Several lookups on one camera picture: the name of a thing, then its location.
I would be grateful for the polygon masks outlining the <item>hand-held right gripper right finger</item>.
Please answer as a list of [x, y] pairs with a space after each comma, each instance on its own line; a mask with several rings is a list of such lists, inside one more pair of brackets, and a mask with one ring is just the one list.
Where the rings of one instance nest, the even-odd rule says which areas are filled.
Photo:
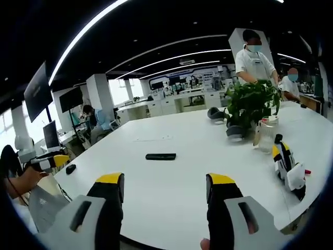
[[236, 182], [221, 174], [206, 174], [210, 249], [282, 249], [289, 236], [274, 225], [273, 215]]

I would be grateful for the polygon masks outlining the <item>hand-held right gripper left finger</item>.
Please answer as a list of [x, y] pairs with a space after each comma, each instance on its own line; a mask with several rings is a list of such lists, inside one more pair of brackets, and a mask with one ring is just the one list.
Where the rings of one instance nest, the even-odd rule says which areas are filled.
[[47, 249], [119, 249], [123, 199], [121, 172], [101, 176], [72, 201], [37, 186], [36, 236]]

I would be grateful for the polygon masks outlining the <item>person's left hand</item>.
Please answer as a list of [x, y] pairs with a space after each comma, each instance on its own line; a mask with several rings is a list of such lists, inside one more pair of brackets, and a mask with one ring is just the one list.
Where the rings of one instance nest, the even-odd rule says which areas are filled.
[[15, 180], [15, 188], [20, 195], [34, 189], [39, 181], [49, 176], [46, 172], [36, 171], [33, 167], [28, 167], [25, 172]]

